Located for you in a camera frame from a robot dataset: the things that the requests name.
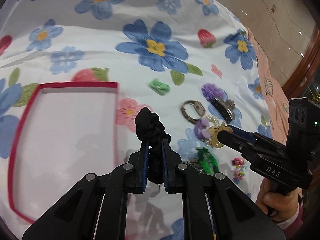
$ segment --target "ring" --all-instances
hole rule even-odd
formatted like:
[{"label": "ring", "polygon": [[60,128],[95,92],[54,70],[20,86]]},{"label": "ring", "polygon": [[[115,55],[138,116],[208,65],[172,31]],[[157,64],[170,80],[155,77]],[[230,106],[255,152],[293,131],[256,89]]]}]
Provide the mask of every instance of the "ring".
[{"label": "ring", "polygon": [[[190,115],[188,115],[187,112],[186,112],[186,109],[184,108],[185,105],[192,105],[193,108],[195,109],[195,111],[197,112],[197,114],[200,116],[200,118],[199,118],[199,119],[194,119],[194,118],[192,118]],[[201,104],[201,102],[195,101],[195,100],[185,101],[185,102],[182,104],[182,106],[181,106],[181,108],[180,108],[180,111],[181,111],[183,117],[184,117],[187,121],[191,122],[192,124],[196,124],[197,121],[199,121],[199,120],[204,116],[204,114],[205,114],[205,109],[204,109],[203,105]]]}]

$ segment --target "yellow hair clip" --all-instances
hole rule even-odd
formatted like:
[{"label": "yellow hair clip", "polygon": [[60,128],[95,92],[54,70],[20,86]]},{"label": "yellow hair clip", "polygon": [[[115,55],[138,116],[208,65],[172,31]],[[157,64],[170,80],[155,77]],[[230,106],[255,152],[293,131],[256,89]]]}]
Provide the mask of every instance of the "yellow hair clip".
[{"label": "yellow hair clip", "polygon": [[216,148],[221,148],[222,146],[224,146],[224,144],[220,143],[218,141],[218,133],[222,130],[226,130],[228,132],[233,132],[232,128],[230,127],[226,127],[225,126],[226,123],[223,121],[222,124],[220,126],[218,126],[217,128],[215,128],[214,126],[208,128],[208,134],[211,135],[210,141],[211,141],[211,147],[216,147]]}]

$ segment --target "green hair clip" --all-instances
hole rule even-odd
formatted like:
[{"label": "green hair clip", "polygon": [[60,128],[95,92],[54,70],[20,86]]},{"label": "green hair clip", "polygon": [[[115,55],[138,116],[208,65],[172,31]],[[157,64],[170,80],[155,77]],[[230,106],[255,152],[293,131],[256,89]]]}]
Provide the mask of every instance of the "green hair clip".
[{"label": "green hair clip", "polygon": [[152,80],[148,86],[155,91],[157,94],[164,96],[166,93],[170,91],[170,86],[160,82],[157,78]]}]

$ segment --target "pink flower print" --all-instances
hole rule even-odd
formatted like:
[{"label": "pink flower print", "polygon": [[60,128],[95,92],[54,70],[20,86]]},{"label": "pink flower print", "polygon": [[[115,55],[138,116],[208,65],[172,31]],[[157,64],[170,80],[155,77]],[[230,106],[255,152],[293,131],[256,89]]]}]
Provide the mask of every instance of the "pink flower print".
[{"label": "pink flower print", "polygon": [[212,71],[213,73],[215,73],[216,75],[218,75],[218,76],[222,79],[222,72],[221,72],[221,70],[219,70],[219,69],[217,68],[216,65],[211,64],[211,71]]},{"label": "pink flower print", "polygon": [[116,113],[116,124],[117,125],[126,125],[131,132],[136,132],[136,124],[134,119],[140,110],[144,107],[147,107],[152,111],[152,108],[148,105],[138,105],[136,100],[132,98],[124,98],[119,102],[120,109]]}]

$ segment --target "purple flower hair accessory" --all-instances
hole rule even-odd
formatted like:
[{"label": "purple flower hair accessory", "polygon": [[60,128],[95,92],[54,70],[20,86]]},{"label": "purple flower hair accessory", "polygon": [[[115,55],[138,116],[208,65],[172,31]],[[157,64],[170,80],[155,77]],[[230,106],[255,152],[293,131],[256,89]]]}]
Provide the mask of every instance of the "purple flower hair accessory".
[{"label": "purple flower hair accessory", "polygon": [[199,139],[203,139],[203,138],[209,139],[211,137],[211,135],[208,134],[207,132],[209,126],[210,126],[210,123],[208,119],[206,118],[200,119],[195,125],[195,135]]},{"label": "purple flower hair accessory", "polygon": [[205,99],[209,102],[212,102],[214,98],[223,99],[222,89],[218,88],[215,84],[204,84],[201,88],[201,91]]}]

